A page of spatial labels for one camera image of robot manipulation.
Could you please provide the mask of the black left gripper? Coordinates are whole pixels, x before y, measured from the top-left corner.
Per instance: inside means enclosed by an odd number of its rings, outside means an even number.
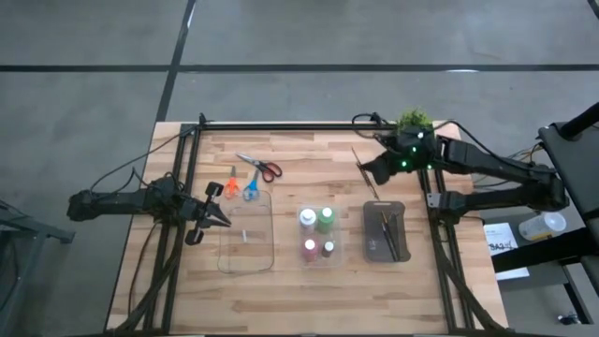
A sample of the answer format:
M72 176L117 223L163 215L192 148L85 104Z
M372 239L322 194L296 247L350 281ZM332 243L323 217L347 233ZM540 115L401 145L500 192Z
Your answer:
M195 221L195 227L189 230L184 242L187 245L200 244L203 230L209 227L231 227L230 220L222 212L220 205L214 199L220 197L224 186L220 183L210 182L206 189L208 196L205 201L196 198L186 198L180 209L180 216L186 221Z

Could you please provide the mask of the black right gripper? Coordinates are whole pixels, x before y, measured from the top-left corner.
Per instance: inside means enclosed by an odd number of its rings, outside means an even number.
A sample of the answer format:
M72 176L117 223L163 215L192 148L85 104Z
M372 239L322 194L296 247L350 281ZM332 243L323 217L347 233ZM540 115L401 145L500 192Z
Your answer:
M375 159L363 164L362 168L373 174L378 185L385 184L398 172L411 172L414 167L416 145L408 143L385 143L377 141L385 150Z

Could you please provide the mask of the brown-handled paintbrush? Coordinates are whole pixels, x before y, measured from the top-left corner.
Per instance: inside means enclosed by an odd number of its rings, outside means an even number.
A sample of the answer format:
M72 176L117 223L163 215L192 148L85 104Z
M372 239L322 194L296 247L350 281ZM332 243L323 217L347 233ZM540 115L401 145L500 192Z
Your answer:
M359 172L360 172L360 174L361 174L364 182L368 186L372 186L371 180L370 180L368 174L366 173L366 171L364 170L364 168L362 167L362 163L359 160L358 154L356 153L355 148L353 146L351 147L351 151L352 151L352 154L354 155L354 157L356 159L356 166L357 166L357 168L358 168L358 170L359 170Z

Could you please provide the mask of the orange-handled scissors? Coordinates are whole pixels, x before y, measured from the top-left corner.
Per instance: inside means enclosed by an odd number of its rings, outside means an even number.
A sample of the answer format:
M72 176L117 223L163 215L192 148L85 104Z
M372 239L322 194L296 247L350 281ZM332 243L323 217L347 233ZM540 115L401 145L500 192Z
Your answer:
M232 166L227 183L224 186L223 195L228 198L234 198L240 193L240 187L237 183L236 167Z

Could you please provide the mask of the blue-handled scissors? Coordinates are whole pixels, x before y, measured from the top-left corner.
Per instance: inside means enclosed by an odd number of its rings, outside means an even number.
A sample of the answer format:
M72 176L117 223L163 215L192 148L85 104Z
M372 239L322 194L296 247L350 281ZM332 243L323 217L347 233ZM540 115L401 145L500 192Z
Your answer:
M260 171L257 169L254 173L252 180L242 191L242 197L245 201L252 201L259 198L260 192L257 188L257 179L260 175Z

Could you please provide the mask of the red and black scissors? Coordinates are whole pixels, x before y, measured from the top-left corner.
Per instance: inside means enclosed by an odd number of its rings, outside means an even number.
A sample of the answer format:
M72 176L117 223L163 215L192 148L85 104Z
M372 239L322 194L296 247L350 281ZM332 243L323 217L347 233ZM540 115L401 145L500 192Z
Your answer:
M236 153L236 156L256 167L261 172L262 178L266 183L272 183L275 178L280 178L283 175L282 169L273 162L261 161L240 153Z

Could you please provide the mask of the green paint bottle white cap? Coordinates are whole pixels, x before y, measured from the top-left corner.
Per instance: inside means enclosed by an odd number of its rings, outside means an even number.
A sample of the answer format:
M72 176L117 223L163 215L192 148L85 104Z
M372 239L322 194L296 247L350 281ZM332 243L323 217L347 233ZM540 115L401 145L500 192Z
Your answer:
M326 207L321 209L317 213L317 230L321 234L328 234L331 232L333 228L333 223L335 221L334 211L330 207Z

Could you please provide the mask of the large red paint bottle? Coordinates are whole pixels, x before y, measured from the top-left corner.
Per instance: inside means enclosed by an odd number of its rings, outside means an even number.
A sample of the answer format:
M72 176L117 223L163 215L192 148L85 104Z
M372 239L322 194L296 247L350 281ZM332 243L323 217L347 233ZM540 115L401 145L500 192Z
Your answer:
M319 245L317 240L308 238L303 242L302 256L308 263L317 261L319 256Z

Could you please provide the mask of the large clear plastic bin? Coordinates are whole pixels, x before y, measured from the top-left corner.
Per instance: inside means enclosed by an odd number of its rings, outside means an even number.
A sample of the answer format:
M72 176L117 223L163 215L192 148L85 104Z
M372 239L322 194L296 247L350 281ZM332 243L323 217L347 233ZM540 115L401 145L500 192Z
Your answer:
M274 263L270 194L260 191L256 199L236 197L222 205L231 226L219 230L218 270L231 274L269 270Z

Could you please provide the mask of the green plant in white pot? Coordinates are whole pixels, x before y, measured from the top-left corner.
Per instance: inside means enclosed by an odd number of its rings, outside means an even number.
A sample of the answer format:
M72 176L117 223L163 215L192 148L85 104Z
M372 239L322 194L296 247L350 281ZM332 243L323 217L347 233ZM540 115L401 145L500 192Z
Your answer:
M433 130L431 119L421 108L404 111L396 121L395 134L417 137L420 133L426 135Z

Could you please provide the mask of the smoke-grey plastic tray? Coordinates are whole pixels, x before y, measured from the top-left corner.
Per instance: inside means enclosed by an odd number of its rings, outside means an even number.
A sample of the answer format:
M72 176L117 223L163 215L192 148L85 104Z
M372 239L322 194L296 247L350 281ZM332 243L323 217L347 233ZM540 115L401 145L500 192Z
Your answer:
M363 205L365 257L376 263L396 263L392 260L382 230L381 212L387 217L389 232L398 256L397 262L409 261L411 253L408 250L403 219L405 206L399 201L368 201Z

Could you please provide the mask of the small clear plastic bin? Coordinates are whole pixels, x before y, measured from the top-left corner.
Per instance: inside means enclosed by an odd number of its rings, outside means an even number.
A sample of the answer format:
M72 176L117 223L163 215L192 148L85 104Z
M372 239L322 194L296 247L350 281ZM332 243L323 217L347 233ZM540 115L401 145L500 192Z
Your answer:
M334 211L334 214L335 214L335 221L333 223L333 228L332 228L331 232L328 234L321 234L317 230L317 224L318 224L318 222L317 222L314 233L312 233L310 235L304 234L300 227L300 221L299 221L300 212L303 209L313 209L317 215L317 213L321 209L326 208L326 207L330 207ZM330 268L340 267L343 264L342 230L341 230L341 225L340 225L340 221L339 221L339 217L338 217L338 212L332 206L300 205L298 208L298 211L297 211L296 228L298 229L298 233L299 233L299 257L300 257L301 263L304 268L330 269ZM303 245L303 242L308 238L317 240L318 245L319 245L318 259L317 259L317 261L311 262L311 263L306 262L302 256L302 245ZM324 258L321 256L322 245L326 241L334 241L335 242L334 252L332 253L332 256L329 258Z

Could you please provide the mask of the white paper sheet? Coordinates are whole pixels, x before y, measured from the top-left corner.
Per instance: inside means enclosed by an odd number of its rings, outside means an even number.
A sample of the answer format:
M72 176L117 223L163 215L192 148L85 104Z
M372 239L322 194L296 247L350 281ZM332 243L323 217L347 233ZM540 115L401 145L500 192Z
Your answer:
M508 223L484 225L484 231L491 256L509 252L519 247ZM526 267L495 273L497 281L527 278L529 276L530 273Z

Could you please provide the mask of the clear plastic jar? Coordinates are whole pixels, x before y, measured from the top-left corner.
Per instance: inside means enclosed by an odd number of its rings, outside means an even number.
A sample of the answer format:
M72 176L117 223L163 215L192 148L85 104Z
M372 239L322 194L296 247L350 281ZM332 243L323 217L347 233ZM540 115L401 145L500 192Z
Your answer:
M519 234L534 242L565 231L567 222L559 212L541 212L519 224Z

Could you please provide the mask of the dark metal stand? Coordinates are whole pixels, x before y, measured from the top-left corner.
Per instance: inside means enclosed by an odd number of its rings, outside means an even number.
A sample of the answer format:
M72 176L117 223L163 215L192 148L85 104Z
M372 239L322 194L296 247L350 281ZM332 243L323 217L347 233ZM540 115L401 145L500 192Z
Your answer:
M0 337L8 336L15 326L45 241L54 238L60 243L72 243L74 236L74 231L39 222L0 200L0 263L10 250L12 258L7 264L14 270L6 295L0 299Z

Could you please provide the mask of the black equipment stand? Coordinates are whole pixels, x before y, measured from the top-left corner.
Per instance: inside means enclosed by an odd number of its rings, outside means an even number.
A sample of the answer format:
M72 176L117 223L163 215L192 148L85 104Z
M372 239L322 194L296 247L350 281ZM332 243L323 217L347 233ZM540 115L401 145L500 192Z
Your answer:
M585 227L494 256L493 267L581 263L599 296L599 102L569 122L541 128L539 137Z

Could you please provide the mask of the black metal rig frame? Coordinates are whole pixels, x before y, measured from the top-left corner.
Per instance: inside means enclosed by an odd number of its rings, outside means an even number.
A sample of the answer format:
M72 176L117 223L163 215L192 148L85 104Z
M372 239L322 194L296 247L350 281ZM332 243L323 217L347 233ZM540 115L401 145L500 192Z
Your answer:
M272 201L274 263L267 271L222 273L217 268L219 228L203 242L185 246L169 330L173 334L434 334L447 330L431 227L415 174L380 186L385 200L405 205L411 259L375 264L364 256L363 204L371 192L356 168L380 152L349 124L266 125L224 123L204 129L178 149L176 122L156 125L154 153L144 177L171 171L175 159L194 170L193 194L202 198L209 182L224 183L236 167L240 184L254 169L236 153L277 163L281 178L266 185ZM332 206L340 214L343 264L304 268L296 212L300 205Z

